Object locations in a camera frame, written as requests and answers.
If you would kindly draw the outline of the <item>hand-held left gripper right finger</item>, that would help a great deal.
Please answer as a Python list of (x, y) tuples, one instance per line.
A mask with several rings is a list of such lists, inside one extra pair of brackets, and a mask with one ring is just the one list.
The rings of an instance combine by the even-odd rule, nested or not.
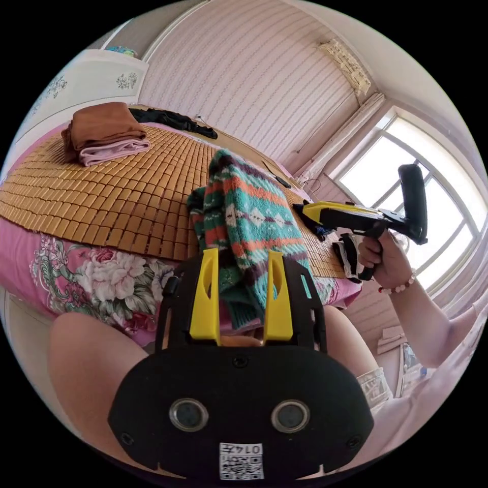
[(283, 255), (270, 251), (263, 340), (288, 342), (292, 336), (291, 305)]

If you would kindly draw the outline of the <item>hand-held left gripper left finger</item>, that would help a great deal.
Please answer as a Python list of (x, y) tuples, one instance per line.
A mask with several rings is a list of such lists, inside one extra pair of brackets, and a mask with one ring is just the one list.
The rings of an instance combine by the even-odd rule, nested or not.
[(219, 250), (203, 252), (190, 323), (190, 337), (195, 341), (220, 340)]

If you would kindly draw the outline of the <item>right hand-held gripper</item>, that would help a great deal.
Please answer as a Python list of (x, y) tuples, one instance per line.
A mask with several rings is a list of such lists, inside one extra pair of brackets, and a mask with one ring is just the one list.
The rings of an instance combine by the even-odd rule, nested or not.
[(309, 204), (293, 203), (292, 207), (301, 210), (304, 216), (324, 228), (348, 229), (333, 244), (333, 248), (346, 278), (354, 282), (374, 279), (373, 270), (364, 270), (358, 260), (358, 245), (362, 239), (365, 236), (378, 238), (385, 230), (389, 230), (398, 240), (397, 235), (402, 235), (404, 231), (404, 226), (399, 226), (396, 220), (390, 219), (384, 213), (357, 205), (320, 201)]

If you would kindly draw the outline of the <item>person's right hand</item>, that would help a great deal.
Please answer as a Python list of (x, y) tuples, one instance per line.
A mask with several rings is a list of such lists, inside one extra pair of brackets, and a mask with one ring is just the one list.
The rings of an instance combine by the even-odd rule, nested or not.
[(378, 238), (365, 236), (358, 245), (358, 260), (364, 270), (373, 270), (373, 278), (381, 288), (392, 293), (404, 290), (415, 281), (416, 273), (389, 230)]

